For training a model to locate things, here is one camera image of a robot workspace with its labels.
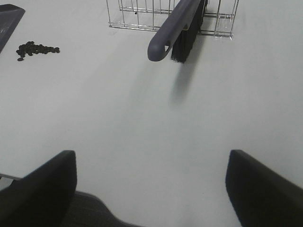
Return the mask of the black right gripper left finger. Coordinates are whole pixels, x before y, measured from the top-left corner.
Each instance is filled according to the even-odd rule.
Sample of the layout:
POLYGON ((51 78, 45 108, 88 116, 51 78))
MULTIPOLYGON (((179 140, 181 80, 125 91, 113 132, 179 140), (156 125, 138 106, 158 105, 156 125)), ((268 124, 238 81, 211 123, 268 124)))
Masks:
POLYGON ((58 227, 74 197, 76 155, 65 150, 0 192, 2 227, 58 227))

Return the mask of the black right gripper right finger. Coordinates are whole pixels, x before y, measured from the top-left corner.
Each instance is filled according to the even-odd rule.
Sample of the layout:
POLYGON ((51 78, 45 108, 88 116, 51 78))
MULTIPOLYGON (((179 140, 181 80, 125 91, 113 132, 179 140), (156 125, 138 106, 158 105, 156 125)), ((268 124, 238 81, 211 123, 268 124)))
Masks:
POLYGON ((231 150, 225 177, 243 227, 301 227, 303 190, 246 152, 231 150))

